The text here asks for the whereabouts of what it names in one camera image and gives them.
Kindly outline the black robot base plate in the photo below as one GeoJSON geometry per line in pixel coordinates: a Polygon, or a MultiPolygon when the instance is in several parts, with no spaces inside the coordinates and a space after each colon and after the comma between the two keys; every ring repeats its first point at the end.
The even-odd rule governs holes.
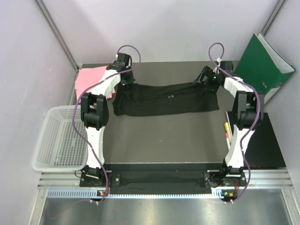
{"type": "Polygon", "coordinates": [[[106,164],[105,170],[84,167],[79,185],[109,187],[116,195],[184,195],[243,187],[247,182],[241,169],[230,175],[221,163],[120,163],[106,164]]]}

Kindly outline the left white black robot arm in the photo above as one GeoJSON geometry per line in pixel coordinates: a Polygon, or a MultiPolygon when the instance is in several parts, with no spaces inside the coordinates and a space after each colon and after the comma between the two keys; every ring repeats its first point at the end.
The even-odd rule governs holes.
{"type": "Polygon", "coordinates": [[[125,53],[118,53],[117,59],[110,64],[102,77],[101,84],[87,91],[81,98],[81,120],[84,123],[88,144],[87,165],[81,170],[81,187],[104,187],[106,174],[103,154],[104,130],[109,120],[107,99],[119,83],[132,84],[132,71],[115,73],[131,69],[132,58],[125,53]]]}

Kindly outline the black printed t shirt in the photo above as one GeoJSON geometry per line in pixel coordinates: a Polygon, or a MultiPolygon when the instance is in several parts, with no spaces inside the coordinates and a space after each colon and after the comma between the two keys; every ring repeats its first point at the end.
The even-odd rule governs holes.
{"type": "Polygon", "coordinates": [[[118,85],[114,114],[132,117],[202,113],[219,110],[217,95],[199,83],[149,86],[118,85]]]}

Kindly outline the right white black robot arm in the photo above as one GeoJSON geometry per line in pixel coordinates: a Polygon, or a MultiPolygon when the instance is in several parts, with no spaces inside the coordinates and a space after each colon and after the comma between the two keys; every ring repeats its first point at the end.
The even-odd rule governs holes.
{"type": "Polygon", "coordinates": [[[255,128],[263,120],[263,95],[258,94],[240,77],[229,74],[225,67],[233,67],[229,61],[219,61],[217,67],[205,66],[195,83],[204,85],[204,89],[215,93],[223,87],[234,97],[232,107],[233,136],[228,144],[228,153],[218,172],[205,172],[204,179],[208,187],[245,185],[243,167],[246,162],[246,150],[255,128]]]}

